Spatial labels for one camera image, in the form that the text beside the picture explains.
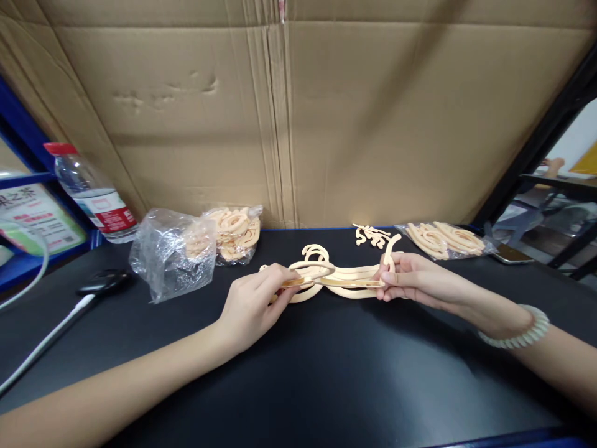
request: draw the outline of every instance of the white bracelet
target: white bracelet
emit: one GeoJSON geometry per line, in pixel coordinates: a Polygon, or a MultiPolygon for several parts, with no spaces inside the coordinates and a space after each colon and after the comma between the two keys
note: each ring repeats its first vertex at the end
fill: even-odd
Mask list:
{"type": "Polygon", "coordinates": [[[539,308],[535,308],[530,305],[519,305],[533,314],[533,317],[535,318],[535,324],[533,327],[520,336],[500,340],[490,338],[485,333],[479,331],[479,336],[481,339],[483,339],[483,342],[488,343],[490,346],[496,348],[521,348],[533,345],[535,342],[545,336],[547,329],[549,328],[549,318],[547,315],[545,315],[545,313],[539,308]]]}

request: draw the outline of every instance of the yellow object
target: yellow object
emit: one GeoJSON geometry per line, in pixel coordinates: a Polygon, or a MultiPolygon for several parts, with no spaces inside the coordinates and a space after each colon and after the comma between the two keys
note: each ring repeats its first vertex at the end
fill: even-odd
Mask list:
{"type": "Polygon", "coordinates": [[[581,159],[572,167],[571,172],[597,175],[597,141],[593,143],[581,159]]]}

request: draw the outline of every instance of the red bottle cap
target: red bottle cap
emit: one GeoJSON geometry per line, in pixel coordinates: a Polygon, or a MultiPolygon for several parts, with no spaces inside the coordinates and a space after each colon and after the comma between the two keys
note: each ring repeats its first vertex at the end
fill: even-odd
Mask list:
{"type": "Polygon", "coordinates": [[[44,148],[53,156],[78,154],[76,148],[69,143],[44,143],[44,148]]]}

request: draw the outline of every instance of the forearm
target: forearm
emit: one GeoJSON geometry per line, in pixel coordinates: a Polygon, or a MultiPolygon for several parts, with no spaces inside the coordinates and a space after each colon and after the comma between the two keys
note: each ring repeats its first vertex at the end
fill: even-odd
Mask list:
{"type": "MultiPolygon", "coordinates": [[[[504,297],[479,288],[461,317],[495,339],[518,336],[533,325],[532,314],[504,297]]],[[[597,348],[550,325],[544,338],[510,350],[522,364],[597,418],[597,348]]]]}
{"type": "Polygon", "coordinates": [[[597,349],[551,325],[543,339],[512,354],[597,419],[597,349]]]}
{"type": "Polygon", "coordinates": [[[0,446],[92,447],[236,352],[217,324],[0,416],[0,446]]]}

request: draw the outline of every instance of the cardboard box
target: cardboard box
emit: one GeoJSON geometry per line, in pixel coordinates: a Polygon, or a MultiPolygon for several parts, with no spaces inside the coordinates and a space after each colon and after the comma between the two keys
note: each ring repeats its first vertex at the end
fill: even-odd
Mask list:
{"type": "Polygon", "coordinates": [[[0,0],[2,75],[138,216],[471,219],[586,54],[581,0],[0,0]]]}

